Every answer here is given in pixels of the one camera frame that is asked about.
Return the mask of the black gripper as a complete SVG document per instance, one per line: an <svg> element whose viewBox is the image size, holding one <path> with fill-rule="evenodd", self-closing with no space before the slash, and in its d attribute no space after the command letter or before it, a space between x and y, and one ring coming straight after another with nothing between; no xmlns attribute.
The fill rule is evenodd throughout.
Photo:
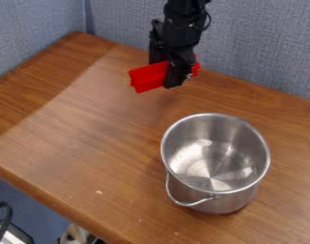
<svg viewBox="0 0 310 244"><path fill-rule="evenodd" d="M165 13L165 19L153 20L150 31L150 64L169 61L164 87L176 88L193 77L197 59L192 57L200 44L202 32L208 29L208 14L190 15Z"/></svg>

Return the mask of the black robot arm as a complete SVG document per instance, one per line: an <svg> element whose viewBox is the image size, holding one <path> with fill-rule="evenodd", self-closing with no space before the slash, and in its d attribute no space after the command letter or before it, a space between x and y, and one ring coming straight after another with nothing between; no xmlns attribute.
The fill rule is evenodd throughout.
<svg viewBox="0 0 310 244"><path fill-rule="evenodd" d="M208 4L212 0L168 0L165 19L154 19L150 31L152 64L168 61L164 87L176 88L193 76L197 59L194 48L212 24Z"/></svg>

